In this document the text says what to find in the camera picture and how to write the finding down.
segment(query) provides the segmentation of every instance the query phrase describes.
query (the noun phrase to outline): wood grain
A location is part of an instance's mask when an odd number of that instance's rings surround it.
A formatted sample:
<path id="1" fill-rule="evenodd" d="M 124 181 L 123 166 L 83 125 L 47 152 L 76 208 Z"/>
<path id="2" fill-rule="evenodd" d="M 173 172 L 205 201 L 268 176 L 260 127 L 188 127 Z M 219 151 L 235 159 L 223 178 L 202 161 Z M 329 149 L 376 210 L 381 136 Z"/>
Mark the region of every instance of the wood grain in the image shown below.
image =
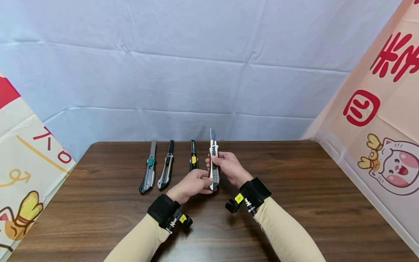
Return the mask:
<path id="1" fill-rule="evenodd" d="M 205 168 L 208 142 L 197 142 Z M 168 142 L 158 142 L 160 175 Z M 418 261 L 418 258 L 315 142 L 220 142 L 244 168 L 260 177 L 272 197 L 313 237 L 328 262 Z M 10 257 L 10 262 L 103 261 L 161 194 L 140 195 L 150 142 L 93 144 Z M 170 189 L 189 172 L 190 143 L 176 142 Z M 159 248 L 154 261 L 278 261 L 269 242 L 242 207 L 225 202 L 237 190 L 221 180 L 210 196 L 182 209 L 194 221 Z"/>

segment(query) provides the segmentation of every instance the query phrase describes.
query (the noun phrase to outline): wrist mount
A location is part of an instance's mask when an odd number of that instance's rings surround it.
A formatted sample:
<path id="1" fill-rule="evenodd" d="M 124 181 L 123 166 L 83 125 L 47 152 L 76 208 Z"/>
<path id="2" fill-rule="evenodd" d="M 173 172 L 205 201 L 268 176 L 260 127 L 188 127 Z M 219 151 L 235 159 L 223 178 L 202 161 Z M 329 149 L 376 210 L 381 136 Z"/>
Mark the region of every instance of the wrist mount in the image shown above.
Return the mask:
<path id="1" fill-rule="evenodd" d="M 231 213 L 236 213 L 240 206 L 245 203 L 248 212 L 256 215 L 256 210 L 260 207 L 266 198 L 271 196 L 271 191 L 265 184 L 258 178 L 247 181 L 240 188 L 240 193 L 234 198 L 229 199 L 225 204 L 225 208 Z"/>
<path id="2" fill-rule="evenodd" d="M 183 229 L 188 229 L 193 223 L 188 215 L 179 210 L 180 206 L 167 195 L 161 194 L 148 208 L 147 213 L 158 222 L 159 227 L 172 234 L 177 221 L 181 222 Z"/>

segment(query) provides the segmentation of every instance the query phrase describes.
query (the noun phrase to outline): green slider button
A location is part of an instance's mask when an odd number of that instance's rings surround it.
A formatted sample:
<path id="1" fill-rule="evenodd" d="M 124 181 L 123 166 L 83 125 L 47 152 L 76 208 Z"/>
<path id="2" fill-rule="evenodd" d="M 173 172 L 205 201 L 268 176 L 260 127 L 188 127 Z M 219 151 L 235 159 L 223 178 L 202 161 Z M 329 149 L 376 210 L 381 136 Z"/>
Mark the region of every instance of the green slider button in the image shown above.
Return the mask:
<path id="1" fill-rule="evenodd" d="M 151 158 L 151 157 L 150 157 L 150 158 L 148 159 L 147 163 L 148 163 L 148 167 L 152 166 L 152 165 L 154 164 L 154 158 Z"/>

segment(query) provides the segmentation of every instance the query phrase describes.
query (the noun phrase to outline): black utility knife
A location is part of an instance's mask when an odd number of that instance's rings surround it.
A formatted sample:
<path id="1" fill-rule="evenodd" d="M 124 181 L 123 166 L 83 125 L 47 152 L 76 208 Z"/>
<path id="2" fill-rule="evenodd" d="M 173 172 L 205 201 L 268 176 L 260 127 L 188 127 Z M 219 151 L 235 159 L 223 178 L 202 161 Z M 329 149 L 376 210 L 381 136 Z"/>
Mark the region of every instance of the black utility knife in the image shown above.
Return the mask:
<path id="1" fill-rule="evenodd" d="M 169 150 L 167 151 L 167 156 L 164 159 L 164 167 L 163 171 L 161 172 L 160 179 L 157 182 L 157 187 L 160 190 L 165 189 L 170 182 L 171 172 L 172 172 L 172 163 L 173 163 L 173 147 L 175 145 L 175 141 L 170 140 Z"/>
<path id="2" fill-rule="evenodd" d="M 195 152 L 195 140 L 191 140 L 191 159 L 189 160 L 189 171 L 198 169 L 198 158 L 197 153 Z"/>
<path id="3" fill-rule="evenodd" d="M 155 153 L 156 153 L 156 141 L 151 142 L 150 156 L 147 159 L 145 166 L 144 178 L 141 182 L 138 190 L 142 195 L 147 194 L 153 189 L 154 177 L 155 177 Z"/>

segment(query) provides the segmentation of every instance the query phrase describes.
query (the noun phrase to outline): yellow label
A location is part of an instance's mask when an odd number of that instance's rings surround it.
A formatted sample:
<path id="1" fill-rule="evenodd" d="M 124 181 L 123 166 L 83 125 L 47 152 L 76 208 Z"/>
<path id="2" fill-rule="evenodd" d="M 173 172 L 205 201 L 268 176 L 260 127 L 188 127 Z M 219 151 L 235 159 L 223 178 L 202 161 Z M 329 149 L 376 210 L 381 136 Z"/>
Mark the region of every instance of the yellow label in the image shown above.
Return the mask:
<path id="1" fill-rule="evenodd" d="M 237 204 L 240 204 L 240 202 L 243 201 L 244 197 L 239 193 L 235 198 Z"/>
<path id="2" fill-rule="evenodd" d="M 181 218 L 179 219 L 179 221 L 181 223 L 185 222 L 185 220 L 186 220 L 186 216 L 185 215 L 182 215 Z"/>

